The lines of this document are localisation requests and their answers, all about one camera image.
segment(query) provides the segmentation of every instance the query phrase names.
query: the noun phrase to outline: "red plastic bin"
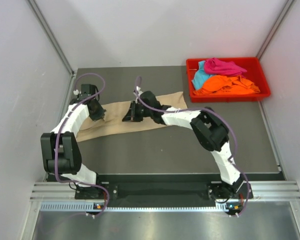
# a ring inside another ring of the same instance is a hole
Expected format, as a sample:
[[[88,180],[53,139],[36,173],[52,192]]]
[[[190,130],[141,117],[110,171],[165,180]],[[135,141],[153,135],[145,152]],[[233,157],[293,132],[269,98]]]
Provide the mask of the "red plastic bin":
[[[186,73],[188,75],[189,95],[193,103],[215,103],[215,102],[255,102],[271,95],[265,74],[262,70],[259,60],[256,57],[235,57],[235,58],[219,58],[224,62],[233,61],[236,65],[247,70],[244,77],[251,80],[259,87],[260,93],[245,95],[194,95],[194,86],[192,79],[198,70],[198,62],[207,60],[208,58],[196,58],[186,60]]]

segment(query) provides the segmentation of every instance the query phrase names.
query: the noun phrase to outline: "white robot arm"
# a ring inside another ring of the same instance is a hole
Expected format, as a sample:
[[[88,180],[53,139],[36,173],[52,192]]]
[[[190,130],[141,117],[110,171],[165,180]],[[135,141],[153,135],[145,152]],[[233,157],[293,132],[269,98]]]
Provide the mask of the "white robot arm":
[[[90,117],[92,120],[101,119],[105,115],[105,110],[95,98],[74,109],[76,103],[95,93],[93,85],[83,84],[82,88],[84,89],[84,87],[86,88],[85,94],[79,94],[77,99],[72,100],[72,104],[69,105],[67,113],[58,126],[50,133],[44,133],[41,136],[41,149],[45,171],[54,174],[56,135],[64,119],[68,118],[66,124],[62,127],[60,135],[58,171],[61,176],[71,180],[96,184],[98,175],[82,164],[76,136],[86,118]],[[180,109],[161,105],[152,92],[141,92],[140,89],[138,90],[141,99],[151,107],[173,113],[155,112],[136,100],[131,102],[129,111],[122,121],[141,122],[144,117],[151,117],[158,124],[175,125],[193,130],[200,144],[213,155],[220,170],[221,180],[227,184],[230,192],[236,193],[244,180],[240,172],[234,167],[233,158],[231,159],[232,163],[229,161],[232,154],[227,127],[212,114],[201,110],[179,112]]]

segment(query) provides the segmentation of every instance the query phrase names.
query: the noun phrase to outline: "white panel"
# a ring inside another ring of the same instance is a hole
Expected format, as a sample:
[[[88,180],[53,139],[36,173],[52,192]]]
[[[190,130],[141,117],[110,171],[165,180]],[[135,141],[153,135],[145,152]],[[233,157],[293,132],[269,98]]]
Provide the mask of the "white panel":
[[[255,56],[285,0],[37,0],[72,68]]]
[[[0,240],[17,239],[69,74],[25,0],[0,0]]]
[[[283,22],[261,64],[272,97],[266,114],[288,177],[300,187],[300,0]]]

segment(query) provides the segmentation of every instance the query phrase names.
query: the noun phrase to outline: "black clamp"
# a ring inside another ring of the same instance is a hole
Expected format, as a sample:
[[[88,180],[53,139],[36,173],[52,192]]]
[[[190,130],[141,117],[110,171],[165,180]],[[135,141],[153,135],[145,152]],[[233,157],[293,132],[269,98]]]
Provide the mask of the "black clamp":
[[[99,92],[98,88],[95,85],[92,84],[81,84],[81,91],[77,95],[77,98],[74,98],[71,100],[70,104],[77,104],[80,103],[82,100],[96,94]],[[87,105],[89,110],[89,117],[93,121],[97,121],[99,119],[103,119],[105,117],[106,110],[101,106],[99,103],[100,96],[98,96],[98,99],[92,98],[83,104]]]
[[[155,109],[167,110],[171,107],[169,105],[161,105],[151,91],[143,92],[140,95],[140,98],[145,104]],[[139,102],[132,101],[122,122],[141,122],[144,118],[150,117],[155,123],[165,125],[165,122],[161,117],[163,114],[163,112],[153,111]]]

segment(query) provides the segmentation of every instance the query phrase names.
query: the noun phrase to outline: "metal floor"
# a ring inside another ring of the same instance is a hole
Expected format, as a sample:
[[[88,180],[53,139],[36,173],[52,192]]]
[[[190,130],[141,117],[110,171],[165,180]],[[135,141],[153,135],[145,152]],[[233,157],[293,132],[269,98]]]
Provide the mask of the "metal floor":
[[[157,96],[183,91],[188,107],[209,106],[233,128],[238,140],[235,162],[242,171],[278,172],[257,102],[192,103],[185,66],[80,68],[77,77],[91,72],[106,81],[101,104],[134,100],[138,75],[143,79],[141,89]],[[80,83],[91,83],[99,89],[102,84],[95,76],[87,76]],[[200,146],[191,130],[182,127],[103,136],[80,142],[79,147],[83,163],[100,174],[219,173],[211,153]]]
[[[32,240],[300,240],[288,202],[252,202],[240,218],[223,212],[107,212],[95,220],[67,219],[72,214],[40,212]]]

